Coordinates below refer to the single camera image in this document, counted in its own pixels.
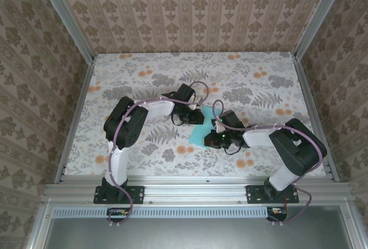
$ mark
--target metal edge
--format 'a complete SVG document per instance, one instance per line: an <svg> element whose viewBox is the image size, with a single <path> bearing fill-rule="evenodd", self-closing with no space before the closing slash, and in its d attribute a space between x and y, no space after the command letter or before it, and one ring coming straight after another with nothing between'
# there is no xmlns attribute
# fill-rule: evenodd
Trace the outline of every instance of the metal edge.
<svg viewBox="0 0 368 249"><path fill-rule="evenodd" d="M367 235L356 206L349 205L346 200L346 203L340 208L352 247L354 249L368 248Z"/></svg>
<svg viewBox="0 0 368 249"><path fill-rule="evenodd" d="M145 186L144 205L152 206L234 206L247 205L245 186L262 185L263 181L248 182L203 182L203 183L152 183L141 181ZM344 182L299 182L298 186L313 196L312 205L344 205L346 198L352 199L348 183ZM42 204L54 206L96 206L93 204L95 184L47 185ZM305 205L306 194L299 194Z"/></svg>
<svg viewBox="0 0 368 249"><path fill-rule="evenodd" d="M308 25L295 48L295 53L298 58L301 59L303 57L334 1L335 0L320 0L315 13L308 22Z"/></svg>
<svg viewBox="0 0 368 249"><path fill-rule="evenodd" d="M338 176L338 171L336 170L334 160L332 159L331 151L329 150L327 139L324 134L322 124L320 121L320 117L318 115L317 108L315 105L315 101L313 100L312 92L311 92L311 89L309 88L308 81L306 79L300 58L295 58L294 65L295 65L295 70L297 71L299 84L300 84L301 91L303 93L305 105L308 110L308 114L310 116L310 123L312 124L312 128L315 132L315 135L326 146L327 156L325 157L325 159L328 161L328 165L331 169L332 179L335 182L339 182L340 178Z"/></svg>
<svg viewBox="0 0 368 249"><path fill-rule="evenodd" d="M57 168L57 173L56 173L56 176L55 176L54 183L59 183L60 182L61 177L62 177L62 173L63 173L63 170L64 170L64 166L68 162L69 154L70 154L71 147L72 147L73 141L74 141L75 132L76 132L76 129L78 127L78 122L79 122L79 119L81 117L81 113L82 113L82 110L83 110L83 105L84 105L84 102L85 102L85 99L86 99L86 96L87 96L87 92L88 92L88 87L90 85L90 81L91 81L91 78L92 78L93 69L94 69L93 64L88 66L88 68L87 68L85 79L83 80L83 85L82 85L82 88L80 90L78 102L76 103L76 107L75 107L75 110L74 110L73 119L72 119L71 124L70 124L70 128L69 128L68 136L67 136L67 139L66 139L66 142L65 142L62 157L60 159L59 167Z"/></svg>
<svg viewBox="0 0 368 249"><path fill-rule="evenodd" d="M99 185L101 183L103 175L63 175L60 184L73 184L73 185ZM197 183L251 183L251 182L264 182L267 176L141 176L141 175L128 175L129 185L134 183L144 182L146 184L197 184ZM331 177L303 177L299 183L329 183L332 182Z"/></svg>
<svg viewBox="0 0 368 249"><path fill-rule="evenodd" d="M37 237L39 235L41 224L45 216L46 206L41 206L37 212L36 218L33 223L32 231L29 235L26 249L34 249Z"/></svg>
<svg viewBox="0 0 368 249"><path fill-rule="evenodd" d="M83 32L79 29L75 20L72 16L72 13L69 11L67 5L64 0L50 0L53 7L59 14L62 19L65 27L69 31L69 34L73 38L76 46L81 52L82 56L86 60L88 65L91 65L93 62L93 50L90 48L88 42L84 38Z"/></svg>
<svg viewBox="0 0 368 249"><path fill-rule="evenodd" d="M27 249L43 249L51 224L53 206L41 206L33 225Z"/></svg>

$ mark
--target wallpaper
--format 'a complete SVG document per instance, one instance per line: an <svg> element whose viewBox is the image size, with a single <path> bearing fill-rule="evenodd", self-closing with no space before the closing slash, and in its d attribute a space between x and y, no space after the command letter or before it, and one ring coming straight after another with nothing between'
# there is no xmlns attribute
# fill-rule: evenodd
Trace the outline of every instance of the wallpaper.
<svg viewBox="0 0 368 249"><path fill-rule="evenodd" d="M368 0L336 0L302 62L339 175L368 229Z"/></svg>
<svg viewBox="0 0 368 249"><path fill-rule="evenodd" d="M0 248L25 245L85 70L49 0L0 0Z"/></svg>
<svg viewBox="0 0 368 249"><path fill-rule="evenodd" d="M294 51L319 0L64 0L95 55Z"/></svg>

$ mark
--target blue cloth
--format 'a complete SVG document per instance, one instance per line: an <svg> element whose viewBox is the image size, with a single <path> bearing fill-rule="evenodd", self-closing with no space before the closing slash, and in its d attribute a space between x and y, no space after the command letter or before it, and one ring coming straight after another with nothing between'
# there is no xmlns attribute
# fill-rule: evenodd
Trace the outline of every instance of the blue cloth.
<svg viewBox="0 0 368 249"><path fill-rule="evenodd" d="M214 110L216 115L221 113L221 110ZM200 147L208 148L204 145L204 138L210 134L211 130L214 129L211 120L214 119L212 114L212 107L203 106L202 114L205 116L205 121L202 125L196 125L189 137L189 143L199 145Z"/></svg>

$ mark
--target floor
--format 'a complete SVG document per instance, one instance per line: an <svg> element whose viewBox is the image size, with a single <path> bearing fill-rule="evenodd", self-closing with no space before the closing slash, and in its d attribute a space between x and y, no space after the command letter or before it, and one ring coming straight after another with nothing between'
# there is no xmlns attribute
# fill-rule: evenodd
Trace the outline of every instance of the floor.
<svg viewBox="0 0 368 249"><path fill-rule="evenodd" d="M118 100L136 100L204 81L210 87L205 106L225 102L247 124L283 124L299 118L312 130L288 52L136 53L98 55L68 159L66 175L101 175L108 146L102 129ZM197 96L205 89L194 86ZM274 148L222 150L189 143L193 126L176 127L169 117L147 121L131 148L128 175L254 176L270 175L282 161ZM325 175L323 167L312 175Z"/></svg>

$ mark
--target cable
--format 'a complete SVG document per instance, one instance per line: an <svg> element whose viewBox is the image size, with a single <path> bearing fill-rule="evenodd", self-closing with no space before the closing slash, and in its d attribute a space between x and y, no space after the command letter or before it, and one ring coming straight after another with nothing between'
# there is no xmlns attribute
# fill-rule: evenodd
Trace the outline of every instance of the cable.
<svg viewBox="0 0 368 249"><path fill-rule="evenodd" d="M235 128L235 127L230 127L228 125L225 125L218 117L218 115L216 114L215 112L215 106L216 106L216 103L221 103L221 113L223 112L224 110L224 103L222 100L220 99L217 99L213 102L213 105L212 105L212 114L213 114L213 117L215 118L215 120L220 124L222 125L224 128L228 128L228 129L231 129L231 130L238 130L238 131L251 131L251 130L256 130L256 129L273 129L273 128L283 128L283 129L287 129L287 130L290 130L290 131L293 131L294 133L296 134L299 134L300 136L302 136L303 138L305 138L307 141L309 141L311 143L311 145L313 145L313 147L315 148L315 150L317 151L317 154L318 154L318 163L313 166L310 170L308 170L306 173L309 173L315 169L317 169L321 164L322 164L322 161L323 161L323 155L322 155L322 152L321 152L321 149L318 147L318 145L308 136L306 135L305 133L299 131L298 129L295 129L295 128L292 128L292 127L288 127L286 125L279 125L279 124L274 124L274 125L265 125L265 126L254 126L254 127L248 127L248 128ZM302 210L297 214L295 215L294 217L288 219L288 220L285 220L283 222L280 222L278 221L275 217L273 216L270 216L272 219L275 220L275 222L277 223L287 223L287 222L291 222L293 220L295 220L296 218L298 218L305 210L306 208L309 206L309 204L312 202L312 195L310 193L308 193L306 190L303 190L301 188L299 188L298 186L295 185L296 182L298 182L301 178L304 177L304 175L298 177L293 183L292 183L292 186L294 188L296 188L297 190L307 194L309 196L309 200L308 202L305 204L305 206L302 208Z"/></svg>
<svg viewBox="0 0 368 249"><path fill-rule="evenodd" d="M183 124L184 124L184 122L183 122L183 121L182 121L182 123L181 123L181 124L176 124L176 123L174 122L174 114L172 114L172 115L171 115L171 121L172 121L172 124L176 125L177 127L179 127L179 126L181 126L181 125L183 125Z"/></svg>
<svg viewBox="0 0 368 249"><path fill-rule="evenodd" d="M192 87L192 85L194 85L194 84L196 84L196 83L203 84L203 85L206 87L206 90L207 90L206 96L205 96L201 101L199 101L199 102L197 103L198 105L201 105L201 104L202 104L202 103L204 103L204 102L205 102L205 100L208 98L208 95L209 95L209 88L208 88L207 84L206 84L206 83L204 83L203 81L194 81L194 82L192 82L192 83L189 85L189 87Z"/></svg>
<svg viewBox="0 0 368 249"><path fill-rule="evenodd" d="M234 154L238 153L238 152L241 150L241 148L242 148L242 147L239 147L239 148L237 149L237 151L232 152L232 153L227 153L226 148L224 148L224 151L225 151L225 153L226 153L227 155L234 155Z"/></svg>
<svg viewBox="0 0 368 249"><path fill-rule="evenodd" d="M116 150L116 140L117 140L117 136L118 136L118 133L120 131L120 128L122 127L122 124L124 123L125 119L129 116L129 114L131 113L131 111L141 105L141 104L145 104L147 102L157 102L157 101L170 101L170 102L177 102L179 104L185 104L185 105L193 105L193 104L196 104L196 105L201 105L207 98L208 98L208 95L209 95L209 88L207 86L206 83L202 82L202 81L194 81L189 87L191 87L193 84L195 83L200 83L200 84L203 84L205 87L206 87L206 90L207 90L207 93L206 93L206 96L204 97L204 99L202 101L198 101L198 102L185 102L185 101L179 101L177 99L171 99L171 98L167 98L167 97L159 97L159 98L153 98L153 99L148 99L146 101L140 101L140 102L136 102L134 103L127 111L126 113L122 116L121 118L121 121L119 122L116 130L115 130L115 134L114 134L114 138L113 138L113 148L112 150L110 151L110 154L109 154L109 161L108 161L108 165L109 165L109 175L110 175L110 178L111 178L111 181L113 182L113 184L119 189L121 190L125 195L126 197L128 198L129 200L129 212L128 214L125 216L125 218L123 220L121 220L119 223L116 223L117 225L120 225L121 223L124 223L127 221L127 219L129 218L129 216L132 214L132 211L133 211L133 199L132 197L130 196L130 194L125 190L123 189L114 179L113 177L113 173L112 173L112 168L111 168L111 159L112 159L112 155L113 155L113 152ZM109 214L109 217L108 217L108 221L110 222L110 226L114 224L114 222L111 221L111 214L113 212L110 212Z"/></svg>
<svg viewBox="0 0 368 249"><path fill-rule="evenodd" d="M279 221L277 218L269 215L269 217L272 218L275 223L278 223L278 224L281 224L282 225L283 223L292 222L293 220L295 220L298 217L300 217L301 214L304 213L304 211L307 209L307 207L309 206L309 204L311 204L311 202L312 202L312 195L308 191L303 190L303 189L301 189L300 187L298 187L298 186L296 186L294 184L292 184L292 186L295 187L298 191L301 191L302 193L307 194L309 196L309 199L308 199L307 203L305 204L305 206L301 209L301 211L298 212L295 216L293 216L290 219L287 219L287 220L284 220L284 221Z"/></svg>
<svg viewBox="0 0 368 249"><path fill-rule="evenodd" d="M321 152L321 149L318 147L318 145L308 136L306 135L305 133L301 132L300 130L298 129L295 129L295 128L292 128L292 127L288 127L286 125L282 125L282 124L274 124L274 125L262 125L262 126L254 126L254 127L246 127L246 128L235 128L235 127L230 127L228 125L225 125L218 117L218 115L216 114L215 112L215 105L216 103L221 103L221 113L223 112L224 110L224 103L222 100L220 99L217 99L213 102L213 105L212 105L212 114L213 114L213 117L215 118L215 120L221 124L224 128L228 128L228 129L231 129L231 130L239 130L239 131L251 131L251 130L256 130L256 129L273 129L273 128L284 128L284 129L287 129L287 130L290 130L290 131L293 131L294 133L296 134L299 134L300 136L302 136L303 138L305 138L307 141L309 141L311 143L311 145L313 145L313 147L315 148L315 150L317 151L317 154L318 154L318 157L319 157L319 161L318 163L312 167L309 171L307 171L306 173L309 173L313 170L315 170L316 168L318 168L321 164L322 164L322 161L323 161L323 156L322 156L322 152ZM299 181L303 176L300 176L299 178L297 178L294 183L296 183L297 181Z"/></svg>

